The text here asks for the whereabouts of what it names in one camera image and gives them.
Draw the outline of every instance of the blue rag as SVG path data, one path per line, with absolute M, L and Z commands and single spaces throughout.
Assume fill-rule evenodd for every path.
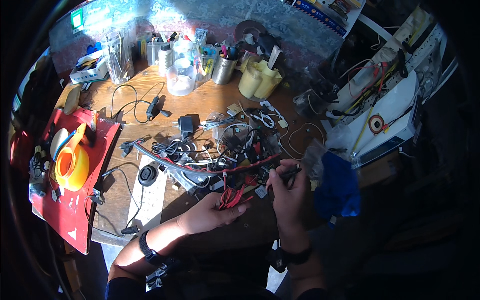
M 324 165 L 322 185 L 313 195 L 317 213 L 327 220 L 332 216 L 356 216 L 360 213 L 360 191 L 351 164 L 327 152 L 322 157 Z

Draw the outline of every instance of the red notebook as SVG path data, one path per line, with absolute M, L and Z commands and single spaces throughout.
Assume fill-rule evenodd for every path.
M 66 128 L 72 132 L 82 123 L 90 125 L 92 111 L 80 108 L 71 115 L 65 115 L 61 109 L 53 111 L 50 120 L 43 132 L 43 139 L 48 136 L 50 124 L 55 122 L 55 133 L 60 128 Z M 88 254 L 88 221 L 85 215 L 84 199 L 92 193 L 92 188 L 100 176 L 100 170 L 105 156 L 119 129 L 120 124 L 103 119 L 98 119 L 96 124 L 96 142 L 93 148 L 84 145 L 90 161 L 88 178 L 84 186 L 76 191 L 65 190 L 65 194 L 57 201 L 52 199 L 52 188 L 47 182 L 47 195 L 40 197 L 34 195 L 31 198 L 33 207 L 38 213 L 60 234 L 70 245 L 83 254 Z M 91 201 L 86 200 L 87 212 L 90 213 Z

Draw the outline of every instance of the black watch strap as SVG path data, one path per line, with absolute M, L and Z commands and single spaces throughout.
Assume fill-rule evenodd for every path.
M 282 251 L 283 260 L 284 260 L 285 265 L 286 264 L 304 264 L 310 258 L 310 255 L 313 251 L 311 245 L 307 249 L 305 249 L 302 252 L 297 253 L 297 254 L 289 253 L 289 252 L 283 250 L 282 248 L 280 248 L 280 250 Z
M 140 250 L 145 255 L 145 259 L 149 264 L 152 264 L 154 266 L 160 266 L 166 260 L 166 257 L 158 254 L 155 250 L 152 250 L 148 247 L 146 239 L 147 232 L 148 230 L 142 233 L 138 241 L 138 244 L 140 245 Z

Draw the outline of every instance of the black round object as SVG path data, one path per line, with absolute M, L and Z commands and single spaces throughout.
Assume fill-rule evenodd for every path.
M 156 168 L 146 165 L 138 173 L 138 182 L 143 186 L 151 186 L 156 179 Z

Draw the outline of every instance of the workbench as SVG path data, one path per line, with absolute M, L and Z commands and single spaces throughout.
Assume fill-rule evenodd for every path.
M 189 95 L 173 96 L 167 91 L 166 79 L 158 76 L 157 69 L 157 66 L 146 67 L 141 64 L 136 64 L 136 75 L 126 82 L 126 84 L 135 87 L 139 100 L 143 99 L 151 102 L 158 94 L 160 101 L 164 101 L 163 110 L 171 112 L 171 116 L 166 118 L 162 114 L 159 114 L 147 124 L 139 124 L 133 116 L 133 104 L 128 105 L 116 120 L 122 124 L 122 130 L 118 139 L 112 144 L 114 149 L 111 157 L 107 157 L 105 160 L 105 162 L 108 163 L 105 170 L 119 167 L 125 172 L 131 189 L 133 189 L 134 183 L 137 180 L 141 154 L 137 159 L 137 153 L 134 149 L 125 158 L 121 158 L 122 150 L 119 149 L 121 143 L 131 142 L 137 138 L 149 138 L 144 143 L 144 146 L 150 149 L 152 142 L 161 142 L 165 137 L 179 133 L 178 128 L 174 128 L 172 122 L 177 121 L 180 116 L 198 115 L 199 120 L 202 121 L 213 111 L 227 115 L 227 106 L 237 103 L 238 100 L 240 100 L 244 108 L 260 107 L 257 102 L 250 101 L 240 94 L 238 82 L 241 73 L 239 71 L 234 72 L 230 83 L 227 85 L 217 85 L 210 80 L 196 87 Z M 75 85 L 67 85 L 65 87 L 56 103 L 56 108 L 62 108 L 64 106 L 67 95 L 73 87 L 75 87 Z M 79 104 L 81 105 L 85 101 L 93 101 L 91 109 L 99 111 L 100 118 L 110 120 L 112 94 L 116 87 L 117 85 L 114 85 L 110 79 L 92 83 L 88 91 L 81 94 Z M 285 117 L 289 124 L 289 133 L 282 138 L 282 144 L 292 155 L 294 155 L 295 152 L 291 151 L 287 143 L 290 133 L 300 128 L 305 122 L 312 122 L 323 130 L 320 119 L 325 119 L 325 116 L 319 116 L 317 120 L 306 120 L 300 117 L 294 110 L 294 104 L 292 102 L 294 96 L 291 91 L 279 87 L 268 99 Z M 135 93 L 133 89 L 127 86 L 119 88 L 113 100 L 113 114 L 123 105 L 134 100 Z M 145 111 L 147 107 L 148 105 L 145 103 L 137 104 L 137 118 L 140 121 L 146 120 Z M 277 128 L 281 134 L 284 134 L 287 130 L 286 128 L 280 128 L 280 126 L 277 126 Z M 310 132 L 307 132 L 306 128 L 309 127 L 305 126 L 302 131 L 296 133 L 291 139 L 292 145 L 295 145 L 295 148 L 299 152 L 305 151 L 305 148 L 312 138 L 323 141 L 322 135 L 316 128 L 311 126 Z M 201 129 L 197 130 L 194 134 L 194 140 L 197 147 L 202 147 L 206 140 L 210 140 L 212 145 L 216 145 L 212 138 L 211 130 L 206 132 Z M 212 157 L 218 155 L 215 148 L 210 149 L 210 153 Z M 285 153 L 282 153 L 280 156 L 282 158 L 289 158 Z M 119 232 L 125 228 L 131 197 L 122 174 L 114 172 L 113 175 L 115 182 L 104 193 L 105 203 L 96 206 L 98 213 L 93 214 L 93 225 L 98 227 L 99 222 L 102 222 L 102 228 L 104 230 L 114 232 L 114 228 L 116 228 L 116 231 Z M 237 221 L 228 226 L 216 228 L 210 232 L 189 236 L 180 243 L 179 249 L 191 252 L 206 252 L 250 247 L 277 239 L 276 219 L 270 199 L 268 197 L 260 199 L 254 191 L 245 194 L 247 197 L 250 195 L 254 196 L 253 199 L 250 200 L 252 207 L 239 217 Z M 197 200 L 194 196 L 188 195 L 183 188 L 180 188 L 178 191 L 174 190 L 170 180 L 168 180 L 163 207 L 158 208 L 158 211 L 161 212 L 161 222 L 180 215 L 196 203 Z M 307 201 L 304 211 L 302 212 L 302 220 L 306 228 L 312 228 L 320 223 L 313 209 L 313 192 L 309 192 L 307 195 Z M 124 246 L 129 241 L 128 239 L 109 236 L 96 229 L 92 229 L 91 240 L 118 246 Z

